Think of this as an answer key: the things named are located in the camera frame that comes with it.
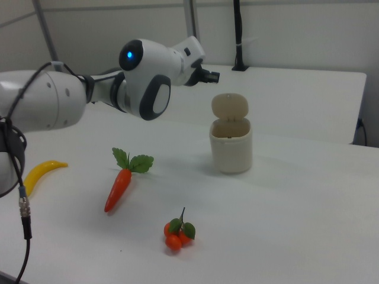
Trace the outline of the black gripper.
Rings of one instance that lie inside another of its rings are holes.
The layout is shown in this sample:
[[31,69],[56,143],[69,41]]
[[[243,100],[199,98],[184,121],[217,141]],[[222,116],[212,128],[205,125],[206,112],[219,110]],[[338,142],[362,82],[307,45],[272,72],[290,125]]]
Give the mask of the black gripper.
[[194,68],[191,76],[188,81],[185,83],[185,86],[194,86],[199,82],[202,83],[218,83],[220,74],[219,72],[211,72],[203,69],[202,64],[203,59],[196,60],[191,67]]

